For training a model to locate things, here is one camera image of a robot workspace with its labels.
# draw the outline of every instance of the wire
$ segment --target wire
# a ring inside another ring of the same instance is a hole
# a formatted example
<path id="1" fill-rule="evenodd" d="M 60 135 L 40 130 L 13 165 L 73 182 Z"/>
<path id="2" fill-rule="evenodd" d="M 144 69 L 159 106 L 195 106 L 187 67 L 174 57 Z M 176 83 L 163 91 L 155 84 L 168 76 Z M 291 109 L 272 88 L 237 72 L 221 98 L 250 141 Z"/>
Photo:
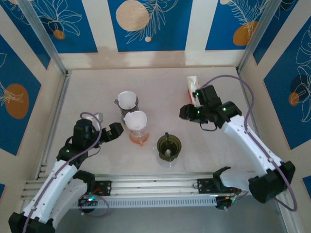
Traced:
<path id="1" fill-rule="evenodd" d="M 92 194 L 95 194 L 97 191 L 103 192 L 103 191 L 98 187 L 97 189 L 95 189 L 95 190 L 92 192 Z"/>
<path id="2" fill-rule="evenodd" d="M 86 202 L 84 202 L 84 203 L 81 204 L 81 206 L 80 206 L 80 212 L 81 212 L 81 214 L 82 214 L 82 215 L 86 215 L 86 216 L 88 216 L 88 217 L 95 217 L 95 218 L 103 218 L 103 217 L 106 217 L 106 215 L 107 215 L 107 214 L 109 213 L 109 211 L 110 211 L 110 206 L 109 206 L 109 203 L 108 203 L 104 198 L 102 198 L 102 197 L 100 197 L 100 196 L 97 196 L 97 195 L 94 195 L 94 194 L 87 194 L 87 195 L 82 195 L 81 197 L 79 197 L 79 199 L 81 199 L 81 198 L 93 198 L 93 197 L 96 197 L 96 198 L 102 200 L 102 201 L 106 204 L 106 206 L 107 206 L 107 211 L 106 211 L 106 213 L 104 213 L 103 215 L 99 215 L 99 216 L 96 216 L 96 215 L 89 215 L 89 214 L 84 213 L 84 212 L 82 211 L 82 206 L 83 206 L 85 203 L 87 203 L 87 202 L 89 201 L 89 200 L 87 200 Z"/>
<path id="3" fill-rule="evenodd" d="M 246 193 L 244 193 L 236 202 L 232 201 L 231 205 L 228 206 L 228 207 L 226 208 L 226 210 L 229 209 L 229 208 L 231 208 L 232 206 L 234 206 L 234 205 L 235 205 L 236 203 L 238 203 L 239 201 L 241 201 L 241 199 L 244 198 L 247 194 L 248 194 L 248 191 L 247 191 Z"/>
<path id="4" fill-rule="evenodd" d="M 209 132 L 214 132 L 214 131 L 217 130 L 217 126 L 216 126 L 216 125 L 215 125 L 216 128 L 213 129 L 213 130 L 203 129 L 203 128 L 202 128 L 202 123 L 201 123 L 201 122 L 200 122 L 200 127 L 201 127 L 202 130 L 204 130 L 204 131 L 209 131 Z"/>
<path id="5" fill-rule="evenodd" d="M 26 229 L 27 229 L 27 226 L 28 226 L 28 223 L 29 223 L 29 220 L 31 218 L 31 216 L 33 215 L 36 207 L 38 206 L 40 200 L 42 199 L 43 195 L 45 194 L 45 192 L 48 190 L 48 188 L 50 187 L 51 183 L 53 182 L 54 179 L 56 179 L 57 175 L 64 169 L 64 167 L 66 167 L 71 161 L 75 160 L 76 158 L 80 157 L 81 155 L 84 155 L 86 152 L 88 152 L 89 150 L 91 150 L 92 148 L 94 148 L 94 146 L 98 143 L 98 141 L 100 140 L 101 136 L 102 136 L 102 126 L 101 126 L 101 123 L 100 121 L 97 119 L 97 117 L 95 115 L 93 115 L 92 113 L 87 113 L 87 112 L 83 112 L 80 114 L 80 118 L 81 119 L 84 119 L 82 116 L 84 114 L 88 114 L 90 115 L 91 117 L 93 117 L 96 121 L 97 121 L 97 124 L 99 126 L 99 134 L 98 134 L 98 137 L 97 139 L 95 140 L 95 142 L 89 147 L 87 148 L 86 150 L 84 150 L 83 152 L 73 156 L 71 159 L 69 159 L 66 163 L 64 163 L 54 174 L 53 177 L 50 178 L 50 180 L 47 182 L 46 186 L 43 188 L 42 192 L 40 193 L 40 195 L 38 196 L 38 199 L 35 201 L 34 203 L 34 208 L 29 212 L 28 216 L 27 216 L 27 219 L 25 221 L 25 225 L 23 227 L 23 231 L 22 233 L 26 233 Z"/>
<path id="6" fill-rule="evenodd" d="M 225 198 L 222 198 L 222 199 L 216 199 L 216 202 L 221 202 L 224 200 L 230 200 L 230 196 L 226 196 Z"/>
<path id="7" fill-rule="evenodd" d="M 87 158 L 90 158 L 90 157 L 92 157 L 92 156 L 94 156 L 94 155 L 97 155 L 100 151 L 101 151 L 101 146 L 99 146 L 99 150 L 98 150 L 96 153 L 91 154 L 91 155 L 90 155 L 89 157 L 87 157 Z"/>
<path id="8" fill-rule="evenodd" d="M 248 121 L 248 118 L 252 112 L 252 109 L 254 107 L 254 104 L 255 104 L 255 94 L 254 94 L 254 91 L 252 90 L 252 88 L 250 87 L 250 85 L 245 82 L 243 79 L 241 78 L 238 78 L 236 76 L 233 76 L 233 75 L 219 75 L 219 76 L 216 76 L 214 78 L 212 78 L 211 80 L 209 80 L 206 84 L 204 84 L 202 87 L 205 87 L 207 86 L 208 84 L 210 84 L 212 81 L 214 81 L 215 79 L 218 79 L 218 78 L 222 78 L 222 77 L 228 77 L 228 78 L 233 78 L 233 79 L 237 79 L 239 80 L 243 85 L 245 85 L 247 87 L 247 89 L 249 90 L 251 96 L 252 96 L 252 101 L 251 101 L 251 104 L 250 104 L 250 107 L 245 115 L 245 120 L 244 120 L 244 128 L 247 132 L 247 134 L 250 136 L 250 138 L 256 143 L 256 145 L 262 150 L 262 152 L 265 154 L 265 156 L 269 159 L 269 160 L 272 160 L 272 164 L 273 166 L 276 168 L 276 170 L 279 172 L 279 174 L 281 175 L 282 179 L 284 180 L 286 186 L 288 187 L 288 190 L 291 194 L 291 197 L 293 199 L 293 203 L 294 203 L 294 207 L 291 208 L 289 207 L 288 205 L 286 205 L 285 203 L 283 203 L 282 201 L 280 201 L 279 199 L 275 198 L 274 199 L 279 203 L 281 204 L 282 206 L 284 206 L 286 209 L 290 210 L 290 211 L 297 211 L 298 209 L 298 206 L 297 206 L 297 200 L 296 200 L 296 197 L 295 197 L 295 194 L 294 194 L 294 191 L 289 183 L 289 181 L 287 180 L 286 176 L 284 175 L 284 173 L 282 172 L 282 170 L 278 167 L 278 165 L 273 161 L 273 159 L 271 158 L 271 156 L 269 155 L 269 153 L 262 147 L 262 145 L 260 144 L 259 141 L 257 141 L 257 139 L 247 130 L 248 129 L 248 126 L 247 126 L 247 121 Z"/>

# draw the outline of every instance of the leaf line drawing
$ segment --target leaf line drawing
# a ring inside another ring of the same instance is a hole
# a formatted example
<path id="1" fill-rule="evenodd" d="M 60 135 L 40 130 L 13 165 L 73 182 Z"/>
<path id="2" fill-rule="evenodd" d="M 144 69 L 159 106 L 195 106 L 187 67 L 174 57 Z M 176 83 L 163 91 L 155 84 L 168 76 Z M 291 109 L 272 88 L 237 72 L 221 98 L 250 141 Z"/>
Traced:
<path id="1" fill-rule="evenodd" d="M 0 53 L 0 68 L 4 65 L 6 56 L 7 54 Z M 23 94 L 15 95 L 12 92 L 6 90 L 0 82 L 0 106 L 3 106 L 6 101 L 9 103 L 11 100 L 23 103 L 23 100 L 21 100 L 22 96 Z"/>
<path id="2" fill-rule="evenodd" d="M 128 3 L 136 2 L 136 5 L 140 6 L 138 11 L 146 11 L 148 13 L 146 24 L 139 30 L 127 31 L 128 37 L 127 44 L 139 39 L 139 41 L 145 39 L 145 41 L 151 41 L 152 37 L 161 30 L 161 25 L 166 25 L 165 13 L 173 9 L 178 0 L 127 0 Z"/>
<path id="3" fill-rule="evenodd" d="M 15 1 L 12 0 L 1 0 L 3 4 L 11 11 L 12 15 L 21 20 L 23 23 L 29 25 L 25 15 L 22 13 L 20 7 L 17 5 Z"/>
<path id="4" fill-rule="evenodd" d="M 220 0 L 221 4 L 227 4 L 231 7 L 233 16 L 237 18 L 240 24 L 247 29 L 248 39 L 254 31 L 255 21 L 262 15 L 270 0 L 257 0 L 254 7 L 249 5 L 248 0 Z"/>
<path id="5" fill-rule="evenodd" d="M 301 122 L 311 120 L 311 25 L 305 31 L 296 55 L 297 71 L 299 73 L 299 85 L 290 95 L 290 104 L 296 106 L 302 103 Z"/>
<path id="6" fill-rule="evenodd" d="M 17 19 L 29 25 L 17 4 L 9 0 L 1 1 Z M 67 0 L 33 0 L 30 3 L 49 34 L 57 39 L 64 39 L 65 32 L 80 36 L 75 23 L 81 21 L 82 15 L 68 10 Z"/>
<path id="7" fill-rule="evenodd" d="M 280 3 L 280 6 L 278 7 L 276 13 L 274 14 L 274 16 L 279 19 L 280 15 L 281 15 L 281 11 L 290 11 L 292 9 L 292 7 L 294 6 L 294 3 L 296 2 L 296 0 L 283 0 Z"/>

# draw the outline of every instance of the plastic beaker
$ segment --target plastic beaker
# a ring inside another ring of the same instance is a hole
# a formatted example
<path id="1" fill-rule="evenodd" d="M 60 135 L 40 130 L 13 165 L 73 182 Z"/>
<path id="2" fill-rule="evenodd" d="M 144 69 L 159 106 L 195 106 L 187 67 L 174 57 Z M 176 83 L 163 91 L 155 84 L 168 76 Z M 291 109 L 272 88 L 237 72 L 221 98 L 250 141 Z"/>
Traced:
<path id="1" fill-rule="evenodd" d="M 181 151 L 181 142 L 178 137 L 165 133 L 159 138 L 156 148 L 159 151 L 161 164 L 172 166 Z"/>
<path id="2" fill-rule="evenodd" d="M 148 139 L 148 132 L 146 130 L 147 116 L 142 111 L 134 111 L 132 113 L 127 113 L 124 118 L 127 128 L 130 130 L 129 137 L 132 142 L 140 144 Z"/>
<path id="3" fill-rule="evenodd" d="M 138 97 L 132 91 L 123 91 L 118 94 L 115 104 L 121 109 L 122 116 L 125 117 L 127 113 L 138 111 Z"/>

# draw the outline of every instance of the white wall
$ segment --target white wall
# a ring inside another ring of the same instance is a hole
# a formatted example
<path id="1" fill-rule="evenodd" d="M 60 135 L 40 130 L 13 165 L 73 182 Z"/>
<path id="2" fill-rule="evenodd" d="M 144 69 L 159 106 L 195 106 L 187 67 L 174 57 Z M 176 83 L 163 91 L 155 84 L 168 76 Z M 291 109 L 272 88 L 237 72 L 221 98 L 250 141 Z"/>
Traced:
<path id="1" fill-rule="evenodd" d="M 292 161 L 296 167 L 292 187 L 298 200 L 297 214 L 301 218 L 306 232 L 311 231 L 311 200 L 302 178 L 311 175 L 311 141 L 293 150 L 289 149 L 263 79 L 309 19 L 310 9 L 311 2 L 309 0 L 299 0 L 259 65 L 257 66 L 254 58 L 251 57 L 241 73 L 241 77 L 251 85 L 255 92 L 256 100 L 253 112 L 263 141 L 275 154 L 284 161 Z"/>
<path id="2" fill-rule="evenodd" d="M 17 156 L 0 149 L 0 183 L 6 185 L 0 200 L 0 228 L 2 233 L 6 233 L 10 232 L 8 225 L 10 215 L 14 211 L 19 211 L 17 206 L 25 181 L 34 178 L 52 122 L 63 77 L 53 62 L 50 62 L 48 70 L 42 66 L 1 7 L 0 22 L 1 36 L 41 83 L 41 89 Z"/>

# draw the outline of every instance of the beige circle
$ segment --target beige circle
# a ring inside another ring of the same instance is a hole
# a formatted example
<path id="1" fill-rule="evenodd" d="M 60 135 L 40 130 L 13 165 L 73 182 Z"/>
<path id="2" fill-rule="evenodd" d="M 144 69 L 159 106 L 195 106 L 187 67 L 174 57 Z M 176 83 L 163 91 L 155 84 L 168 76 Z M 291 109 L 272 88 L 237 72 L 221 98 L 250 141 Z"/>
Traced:
<path id="1" fill-rule="evenodd" d="M 127 0 L 116 11 L 117 22 L 124 30 L 133 32 L 146 27 L 149 14 L 139 1 Z"/>
<path id="2" fill-rule="evenodd" d="M 9 2 L 11 2 L 11 3 L 15 4 L 15 5 L 18 4 L 17 0 L 9 0 Z"/>
<path id="3" fill-rule="evenodd" d="M 220 0 L 221 5 L 227 5 L 231 0 Z"/>
<path id="4" fill-rule="evenodd" d="M 150 41 L 151 41 L 151 37 L 150 37 L 150 36 L 147 36 L 147 37 L 145 38 L 145 41 L 146 41 L 146 42 L 150 42 Z"/>

